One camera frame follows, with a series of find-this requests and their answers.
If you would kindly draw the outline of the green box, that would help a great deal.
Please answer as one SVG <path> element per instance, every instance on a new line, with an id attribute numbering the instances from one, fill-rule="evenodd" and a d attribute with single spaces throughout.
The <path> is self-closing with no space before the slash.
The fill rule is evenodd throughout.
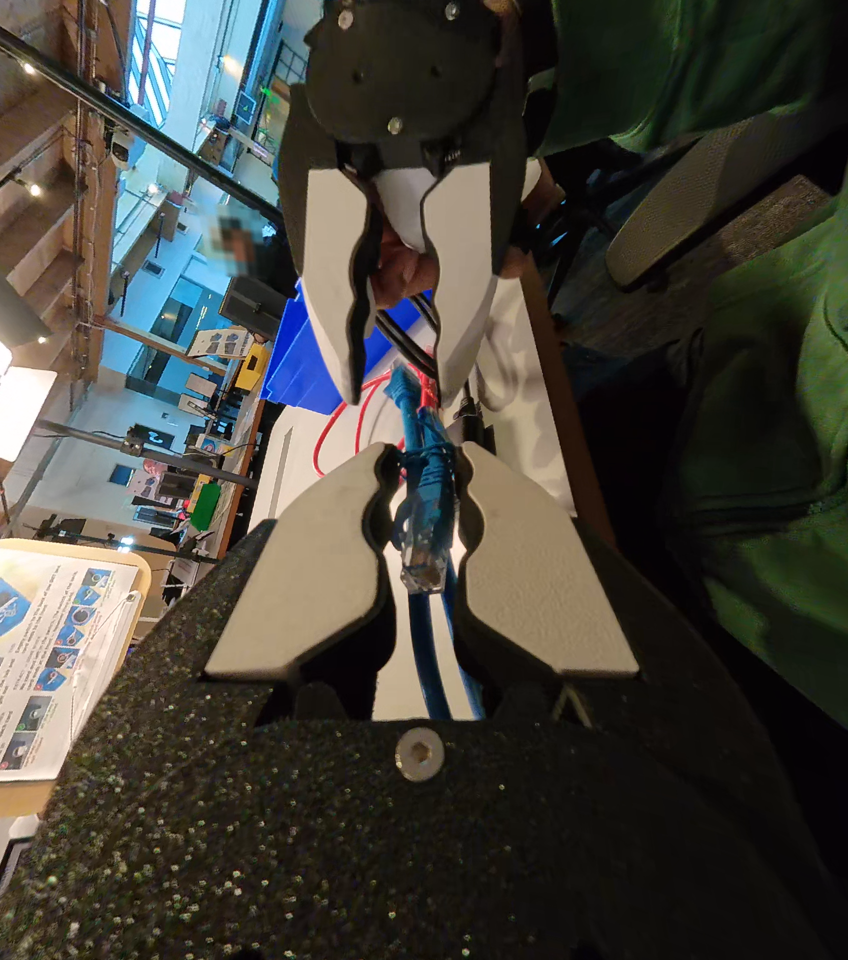
<path id="1" fill-rule="evenodd" d="M 213 521 L 223 487 L 218 481 L 205 482 L 195 489 L 189 500 L 190 525 L 199 532 L 206 532 Z"/>

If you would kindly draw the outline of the blue plastic bin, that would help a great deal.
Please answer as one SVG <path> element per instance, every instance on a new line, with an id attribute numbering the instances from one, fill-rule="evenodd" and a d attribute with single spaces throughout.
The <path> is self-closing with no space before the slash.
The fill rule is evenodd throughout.
<path id="1" fill-rule="evenodd" d="M 323 362 L 300 288 L 286 302 L 260 397 L 323 416 L 333 414 L 343 401 Z"/>

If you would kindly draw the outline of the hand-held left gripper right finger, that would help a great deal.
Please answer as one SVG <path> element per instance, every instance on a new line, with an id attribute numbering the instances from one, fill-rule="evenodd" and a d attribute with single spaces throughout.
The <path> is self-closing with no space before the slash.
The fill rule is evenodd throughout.
<path id="1" fill-rule="evenodd" d="M 637 659 L 570 514 L 477 443 L 457 452 L 454 648 L 465 667 L 484 684 L 634 678 Z"/>

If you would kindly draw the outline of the yellow box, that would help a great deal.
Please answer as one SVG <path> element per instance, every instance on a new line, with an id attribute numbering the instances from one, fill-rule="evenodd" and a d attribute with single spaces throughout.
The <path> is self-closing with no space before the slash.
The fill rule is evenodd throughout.
<path id="1" fill-rule="evenodd" d="M 271 345 L 267 342 L 252 342 L 248 353 L 241 360 L 234 389 L 252 392 L 262 381 L 271 357 Z"/>

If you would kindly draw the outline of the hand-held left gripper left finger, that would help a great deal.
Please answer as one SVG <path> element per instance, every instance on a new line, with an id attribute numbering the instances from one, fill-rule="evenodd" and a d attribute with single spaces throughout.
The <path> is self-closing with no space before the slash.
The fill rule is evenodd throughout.
<path id="1" fill-rule="evenodd" d="M 398 449 L 371 443 L 283 510 L 210 654 L 207 676 L 300 683 L 307 667 L 393 611 Z"/>

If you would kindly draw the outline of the printed paper sheet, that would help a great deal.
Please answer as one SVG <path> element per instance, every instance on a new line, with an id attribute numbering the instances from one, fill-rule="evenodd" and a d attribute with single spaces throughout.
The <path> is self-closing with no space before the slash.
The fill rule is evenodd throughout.
<path id="1" fill-rule="evenodd" d="M 469 384 L 494 429 L 498 457 L 575 517 L 586 448 L 554 336 L 545 334 L 545 352 L 538 351 L 542 332 L 541 309 L 528 308 L 521 281 L 500 280 Z"/>

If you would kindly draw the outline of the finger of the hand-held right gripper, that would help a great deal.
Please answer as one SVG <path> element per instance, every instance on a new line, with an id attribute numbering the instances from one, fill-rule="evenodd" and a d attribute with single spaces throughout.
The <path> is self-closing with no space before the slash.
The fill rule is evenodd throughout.
<path id="1" fill-rule="evenodd" d="M 477 359 L 499 280 L 490 162 L 456 165 L 442 177 L 424 167 L 383 170 L 373 184 L 397 240 L 432 263 L 435 378 L 442 402 L 453 401 Z"/>
<path id="2" fill-rule="evenodd" d="M 386 218 L 372 185 L 339 166 L 306 179 L 302 287 L 321 357 L 343 402 L 359 402 Z"/>

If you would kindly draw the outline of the black metal pole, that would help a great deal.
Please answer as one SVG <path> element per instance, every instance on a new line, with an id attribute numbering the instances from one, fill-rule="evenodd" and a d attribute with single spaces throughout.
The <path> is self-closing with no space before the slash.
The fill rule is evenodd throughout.
<path id="1" fill-rule="evenodd" d="M 278 230 L 284 228 L 280 210 L 249 188 L 238 184 L 231 176 L 188 150 L 159 128 L 145 122 L 94 85 L 68 71 L 57 61 L 39 52 L 18 36 L 0 26 L 0 51 L 31 64 L 38 75 L 52 82 L 60 90 L 72 95 L 89 110 L 112 121 L 116 126 L 137 135 L 146 144 L 164 156 L 185 166 L 190 172 L 216 186 L 251 210 L 271 222 Z"/>

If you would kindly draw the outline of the instruction sheet on stand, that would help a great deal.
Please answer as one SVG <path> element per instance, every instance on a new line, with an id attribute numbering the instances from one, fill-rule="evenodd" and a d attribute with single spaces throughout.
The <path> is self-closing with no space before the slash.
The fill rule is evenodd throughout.
<path id="1" fill-rule="evenodd" d="M 0 540 L 0 818 L 45 806 L 151 585 L 130 553 Z"/>

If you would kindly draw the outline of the person's right hand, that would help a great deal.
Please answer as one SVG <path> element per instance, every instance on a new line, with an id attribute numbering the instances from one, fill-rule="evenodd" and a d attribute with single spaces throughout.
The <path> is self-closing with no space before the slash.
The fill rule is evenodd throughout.
<path id="1" fill-rule="evenodd" d="M 539 160 L 535 185 L 523 199 L 526 226 L 535 228 L 565 199 L 544 160 Z M 387 217 L 382 219 L 378 268 L 370 283 L 379 309 L 391 309 L 401 301 L 432 290 L 439 280 L 439 266 L 427 253 L 405 245 Z"/>

